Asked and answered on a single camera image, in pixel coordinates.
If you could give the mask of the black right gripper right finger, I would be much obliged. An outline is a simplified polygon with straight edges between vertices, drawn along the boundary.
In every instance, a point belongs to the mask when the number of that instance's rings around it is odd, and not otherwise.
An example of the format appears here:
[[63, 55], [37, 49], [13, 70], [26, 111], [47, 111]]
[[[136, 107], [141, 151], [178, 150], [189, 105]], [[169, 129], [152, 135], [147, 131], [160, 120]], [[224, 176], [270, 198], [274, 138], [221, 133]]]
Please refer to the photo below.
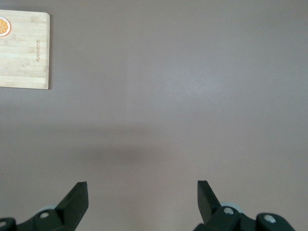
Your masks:
[[232, 205], [221, 205], [209, 183], [197, 183], [198, 208], [203, 223], [196, 231], [293, 231], [283, 217], [273, 213], [259, 213], [256, 219], [249, 218]]

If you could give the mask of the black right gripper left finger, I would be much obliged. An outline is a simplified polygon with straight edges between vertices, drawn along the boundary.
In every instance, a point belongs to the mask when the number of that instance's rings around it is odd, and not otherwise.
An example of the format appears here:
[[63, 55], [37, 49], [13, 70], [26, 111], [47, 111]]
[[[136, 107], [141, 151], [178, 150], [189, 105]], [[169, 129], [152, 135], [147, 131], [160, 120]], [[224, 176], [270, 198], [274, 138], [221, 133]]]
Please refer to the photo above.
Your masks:
[[17, 224], [14, 218], [1, 218], [2, 231], [74, 231], [89, 207], [87, 182], [78, 182], [53, 209], [44, 209]]

